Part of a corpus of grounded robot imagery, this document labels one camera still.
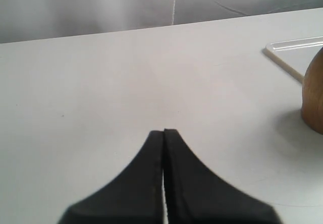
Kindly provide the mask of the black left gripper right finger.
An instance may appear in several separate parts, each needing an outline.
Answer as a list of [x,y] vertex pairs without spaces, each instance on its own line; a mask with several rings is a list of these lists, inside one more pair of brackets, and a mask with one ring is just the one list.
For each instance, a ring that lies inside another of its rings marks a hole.
[[275,209],[213,173],[175,129],[164,130],[169,223],[281,223]]

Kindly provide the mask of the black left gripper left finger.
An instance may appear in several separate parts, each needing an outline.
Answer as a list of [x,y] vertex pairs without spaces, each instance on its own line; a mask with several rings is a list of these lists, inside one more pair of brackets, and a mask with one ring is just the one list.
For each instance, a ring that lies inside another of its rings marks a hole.
[[162,131],[151,131],[143,146],[110,183],[69,206],[60,223],[163,223]]

